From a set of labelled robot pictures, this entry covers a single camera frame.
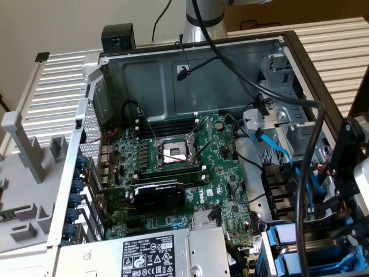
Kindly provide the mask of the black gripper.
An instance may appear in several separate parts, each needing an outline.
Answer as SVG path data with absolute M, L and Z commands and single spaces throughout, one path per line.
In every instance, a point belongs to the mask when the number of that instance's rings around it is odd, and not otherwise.
M 329 166 L 335 185 L 335 195 L 340 200 L 359 193 L 354 169 L 363 161 L 364 154 L 360 147 L 363 142 L 364 132 L 358 117 L 344 119 Z

